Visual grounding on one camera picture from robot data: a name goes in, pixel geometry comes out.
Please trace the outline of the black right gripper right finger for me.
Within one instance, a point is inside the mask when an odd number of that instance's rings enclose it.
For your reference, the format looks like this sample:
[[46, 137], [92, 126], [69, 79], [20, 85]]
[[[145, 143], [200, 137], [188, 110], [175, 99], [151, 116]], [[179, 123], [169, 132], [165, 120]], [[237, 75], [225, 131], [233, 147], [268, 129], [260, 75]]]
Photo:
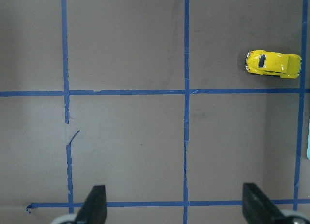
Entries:
[[284, 224], [286, 217], [255, 183], [244, 183], [242, 214], [248, 224]]

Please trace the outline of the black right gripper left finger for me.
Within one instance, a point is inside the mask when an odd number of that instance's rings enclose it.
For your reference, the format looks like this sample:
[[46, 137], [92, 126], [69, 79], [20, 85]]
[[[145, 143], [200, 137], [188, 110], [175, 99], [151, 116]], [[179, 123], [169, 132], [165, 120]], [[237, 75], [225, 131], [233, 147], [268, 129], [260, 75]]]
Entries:
[[107, 218], [105, 185], [95, 185], [74, 219], [75, 224], [104, 224]]

